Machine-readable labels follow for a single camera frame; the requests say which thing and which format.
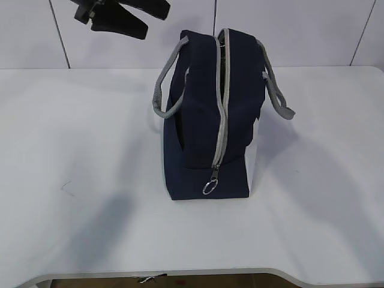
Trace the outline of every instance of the insulated bag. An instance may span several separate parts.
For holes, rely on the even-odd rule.
[[[164,118],[168,192],[173,200],[248,197],[245,151],[254,140],[265,88],[280,116],[291,120],[295,113],[253,36],[232,29],[218,37],[184,30],[180,39],[153,98],[155,113]],[[163,112],[161,84],[177,57]]]

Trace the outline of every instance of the white tile wall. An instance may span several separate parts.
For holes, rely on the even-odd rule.
[[[377,0],[353,65],[371,65],[384,71],[384,0]]]
[[[142,41],[114,33],[93,32],[89,26],[73,19],[76,5],[69,0],[52,0],[71,67],[160,68],[183,29],[212,34],[214,0],[169,2],[171,11],[165,21],[127,7],[149,26],[147,38]]]
[[[0,68],[66,68],[48,0],[1,0]]]
[[[373,0],[218,0],[216,32],[228,27],[255,35],[274,66],[349,65],[372,4]]]

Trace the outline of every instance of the dark floor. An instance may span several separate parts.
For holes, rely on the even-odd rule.
[[[271,274],[161,277],[139,284],[135,278],[55,280],[52,288],[296,288]]]

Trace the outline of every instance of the zipper pull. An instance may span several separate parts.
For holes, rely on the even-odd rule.
[[[204,195],[209,195],[211,194],[217,187],[217,184],[218,184],[218,170],[220,168],[220,165],[216,165],[214,167],[214,170],[212,171],[212,176],[211,176],[211,180],[205,184],[204,188],[203,188],[203,194]],[[209,186],[212,185],[212,188],[207,192],[207,189]]]

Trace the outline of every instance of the white table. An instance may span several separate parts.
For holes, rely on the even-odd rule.
[[[249,199],[171,201],[158,70],[0,70],[0,286],[268,272],[384,286],[384,74],[277,68]]]

